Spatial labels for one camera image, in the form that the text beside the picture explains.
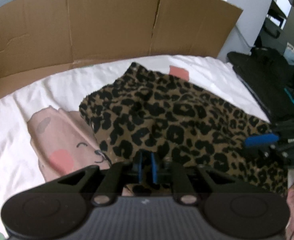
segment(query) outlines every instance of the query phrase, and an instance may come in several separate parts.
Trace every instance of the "cartoon animal face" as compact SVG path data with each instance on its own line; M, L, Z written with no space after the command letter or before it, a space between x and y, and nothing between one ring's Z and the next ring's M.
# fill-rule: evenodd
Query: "cartoon animal face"
M91 127L77 111L66 112L50 106L35 113L27 127L45 181L89 165L99 165L100 169L111 165L99 149Z

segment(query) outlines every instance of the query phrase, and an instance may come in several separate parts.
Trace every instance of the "cardboard box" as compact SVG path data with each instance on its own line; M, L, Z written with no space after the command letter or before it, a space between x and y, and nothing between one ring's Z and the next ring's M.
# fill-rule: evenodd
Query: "cardboard box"
M0 8L0 79L148 55L216 57L241 12L222 0L14 0Z

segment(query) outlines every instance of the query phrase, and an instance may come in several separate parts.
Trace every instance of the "gray ribbed surface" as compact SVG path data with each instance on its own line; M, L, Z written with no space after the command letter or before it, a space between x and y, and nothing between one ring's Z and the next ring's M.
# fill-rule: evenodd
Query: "gray ribbed surface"
M96 208L81 229L60 240L232 240L211 228L194 207L172 197L120 197ZM280 236L269 240L284 240Z

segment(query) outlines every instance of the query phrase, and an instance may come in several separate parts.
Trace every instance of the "leopard print garment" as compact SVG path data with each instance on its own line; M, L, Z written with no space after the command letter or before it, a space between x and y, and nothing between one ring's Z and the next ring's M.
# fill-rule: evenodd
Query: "leopard print garment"
M113 84L88 95L79 109L113 163L132 160L145 149L286 194L287 171L278 163L242 157L244 139L266 133L268 123L178 77L132 63ZM151 188L159 190L159 185Z

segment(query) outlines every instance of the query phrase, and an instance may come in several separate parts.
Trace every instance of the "brown cardboard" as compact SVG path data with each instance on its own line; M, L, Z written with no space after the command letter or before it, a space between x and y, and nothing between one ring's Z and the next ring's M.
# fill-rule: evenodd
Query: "brown cardboard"
M216 57L240 14L222 0L14 0L0 8L0 97L62 65Z
M241 13L222 0L160 0L150 53L217 57Z

